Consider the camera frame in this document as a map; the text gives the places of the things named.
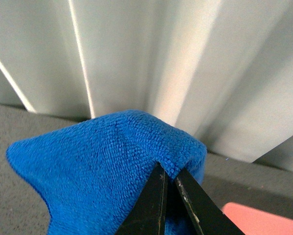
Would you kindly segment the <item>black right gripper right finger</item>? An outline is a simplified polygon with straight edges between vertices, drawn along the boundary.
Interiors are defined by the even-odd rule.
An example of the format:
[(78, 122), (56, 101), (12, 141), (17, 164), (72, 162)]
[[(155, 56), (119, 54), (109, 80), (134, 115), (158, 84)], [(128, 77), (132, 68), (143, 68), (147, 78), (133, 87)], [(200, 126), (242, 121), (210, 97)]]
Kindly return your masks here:
[(175, 185), (198, 235), (243, 235), (211, 200), (191, 173), (183, 168), (175, 178)]

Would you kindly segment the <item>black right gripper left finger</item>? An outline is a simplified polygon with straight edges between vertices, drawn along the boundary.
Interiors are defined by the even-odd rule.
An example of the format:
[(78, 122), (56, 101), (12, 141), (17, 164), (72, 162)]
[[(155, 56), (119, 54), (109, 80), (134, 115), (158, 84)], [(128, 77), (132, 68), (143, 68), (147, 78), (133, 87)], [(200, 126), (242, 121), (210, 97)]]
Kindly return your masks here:
[(168, 175), (156, 163), (131, 212), (117, 235), (163, 235), (167, 208)]

